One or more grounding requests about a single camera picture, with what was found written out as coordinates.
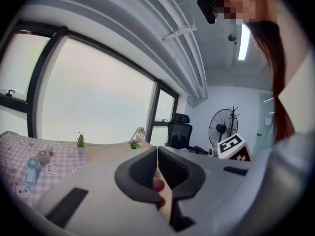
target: window frame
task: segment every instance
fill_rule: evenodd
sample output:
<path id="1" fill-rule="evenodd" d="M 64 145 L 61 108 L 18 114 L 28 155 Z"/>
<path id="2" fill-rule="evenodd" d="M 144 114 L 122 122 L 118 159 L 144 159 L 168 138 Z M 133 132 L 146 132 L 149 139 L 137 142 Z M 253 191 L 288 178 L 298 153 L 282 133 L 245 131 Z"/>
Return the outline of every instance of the window frame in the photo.
<path id="1" fill-rule="evenodd" d="M 50 40 L 47 42 L 46 46 L 42 50 L 40 56 L 38 57 L 36 65 L 32 72 L 26 101 L 0 94 L 0 105 L 27 114 L 27 129 L 29 137 L 37 138 L 36 117 L 39 89 L 48 62 L 67 30 L 68 28 L 65 26 L 57 27 L 44 23 L 19 20 L 17 24 L 13 27 L 7 38 L 4 40 L 3 45 L 0 48 L 1 64 L 4 54 L 15 34 L 31 34 L 50 38 Z"/>
<path id="2" fill-rule="evenodd" d="M 160 94 L 161 90 L 164 91 L 165 93 L 167 93 L 168 95 L 172 96 L 175 99 L 174 103 L 173 103 L 171 120 L 169 120 L 169 121 L 155 121 L 157 108 L 158 108 L 158 99 L 159 99 L 159 94 Z M 172 119 L 174 118 L 174 116 L 176 114 L 178 98 L 179 98 L 179 95 L 177 93 L 175 93 L 172 89 L 170 89 L 166 84 L 164 84 L 161 80 L 157 81 L 153 100 L 152 100 L 152 109 L 151 109 L 150 116 L 149 116 L 148 128 L 147 128 L 147 142 L 148 143 L 150 143 L 150 141 L 151 141 L 153 127 L 167 127 L 168 123 L 170 121 L 172 121 Z"/>
<path id="3" fill-rule="evenodd" d="M 68 30 L 66 26 L 57 27 L 57 26 L 53 26 L 53 25 L 49 25 L 45 23 L 19 20 L 17 24 L 13 27 L 11 32 L 8 34 L 7 38 L 3 41 L 2 46 L 0 46 L 0 64 L 9 43 L 11 42 L 14 34 L 17 34 L 17 33 L 33 34 L 33 35 L 44 36 L 44 37 L 50 38 L 50 40 L 47 42 L 46 46 L 44 47 L 43 51 L 41 52 L 36 62 L 36 65 L 34 67 L 33 73 L 31 75 L 31 80 L 30 80 L 30 84 L 29 84 L 29 88 L 27 92 L 26 101 L 18 100 L 18 99 L 0 94 L 0 105 L 27 114 L 27 128 L 28 128 L 29 137 L 32 137 L 32 138 L 38 137 L 37 111 L 38 111 L 40 87 L 43 81 L 45 71 L 47 69 L 47 65 L 51 59 L 51 56 L 64 36 L 68 36 L 69 38 L 80 41 L 106 54 L 109 54 L 110 56 L 127 64 L 130 68 L 135 69 L 136 71 L 140 72 L 142 75 L 156 82 L 156 87 L 154 88 L 155 91 L 154 91 L 153 98 L 151 99 L 151 103 L 150 103 L 150 111 L 148 114 L 148 121 L 147 121 L 147 127 L 146 127 L 148 143 L 150 143 L 152 130 L 154 126 L 167 126 L 168 124 L 168 121 L 167 122 L 155 121 L 155 116 L 156 116 L 157 107 L 158 107 L 158 99 L 159 99 L 159 94 L 161 90 L 169 94 L 175 99 L 174 104 L 173 104 L 173 111 L 172 111 L 171 119 L 174 118 L 176 109 L 177 109 L 177 104 L 178 104 L 178 97 L 179 97 L 179 95 L 175 91 L 173 91 L 170 87 L 164 84 L 162 80 L 159 80 L 150 72 L 145 70 L 143 67 L 133 62 L 132 60 L 128 59 L 127 57 L 120 54 L 119 52 L 111 49 L 110 47 L 104 44 L 97 42 L 94 39 L 91 39 L 82 34 L 76 33 L 74 31 Z"/>

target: black and white marker cube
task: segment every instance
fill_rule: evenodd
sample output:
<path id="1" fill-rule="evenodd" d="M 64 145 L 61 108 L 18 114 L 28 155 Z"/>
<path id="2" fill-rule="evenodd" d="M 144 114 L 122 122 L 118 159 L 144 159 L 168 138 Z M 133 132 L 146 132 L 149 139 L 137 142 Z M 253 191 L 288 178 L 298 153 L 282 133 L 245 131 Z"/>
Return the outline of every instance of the black and white marker cube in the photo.
<path id="1" fill-rule="evenodd" d="M 218 157 L 237 161 L 252 161 L 247 143 L 239 134 L 218 143 Z"/>

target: fan grille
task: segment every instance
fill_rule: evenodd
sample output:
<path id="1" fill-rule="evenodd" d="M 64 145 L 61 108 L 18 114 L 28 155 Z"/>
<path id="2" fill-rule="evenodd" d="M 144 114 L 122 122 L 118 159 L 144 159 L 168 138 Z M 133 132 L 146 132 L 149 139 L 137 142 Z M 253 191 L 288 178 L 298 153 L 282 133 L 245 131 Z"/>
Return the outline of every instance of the fan grille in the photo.
<path id="1" fill-rule="evenodd" d="M 39 153 L 38 153 L 38 155 L 39 156 L 45 156 L 45 155 L 47 155 L 47 151 L 40 151 Z"/>
<path id="2" fill-rule="evenodd" d="M 40 162 L 37 158 L 31 158 L 28 160 L 27 165 L 30 169 L 40 172 Z"/>
<path id="3" fill-rule="evenodd" d="M 209 140 L 213 146 L 237 133 L 238 121 L 234 116 L 232 126 L 232 114 L 230 109 L 222 109 L 213 116 L 209 125 Z"/>

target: pink checkered mat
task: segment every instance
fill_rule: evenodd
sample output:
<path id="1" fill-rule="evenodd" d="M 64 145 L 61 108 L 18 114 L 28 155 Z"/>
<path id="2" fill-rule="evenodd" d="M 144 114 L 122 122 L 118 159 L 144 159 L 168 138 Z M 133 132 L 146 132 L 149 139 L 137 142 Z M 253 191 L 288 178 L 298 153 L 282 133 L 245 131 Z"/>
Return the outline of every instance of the pink checkered mat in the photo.
<path id="1" fill-rule="evenodd" d="M 50 162 L 41 165 L 35 186 L 24 184 L 27 160 L 36 152 L 53 146 Z M 0 138 L 0 176 L 11 194 L 33 206 L 55 183 L 73 174 L 87 164 L 84 154 L 79 154 L 75 142 L 39 140 L 8 132 Z"/>

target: chair armrest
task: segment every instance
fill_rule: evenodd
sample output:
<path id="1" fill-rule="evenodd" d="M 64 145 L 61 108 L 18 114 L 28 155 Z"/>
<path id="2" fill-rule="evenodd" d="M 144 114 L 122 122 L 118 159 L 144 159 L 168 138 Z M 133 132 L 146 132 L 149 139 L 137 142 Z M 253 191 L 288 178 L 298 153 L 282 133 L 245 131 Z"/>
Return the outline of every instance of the chair armrest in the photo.
<path id="1" fill-rule="evenodd" d="M 199 146 L 195 146 L 195 148 L 196 148 L 196 154 L 204 154 L 204 155 L 208 154 L 208 151 L 204 150 L 203 148 Z"/>

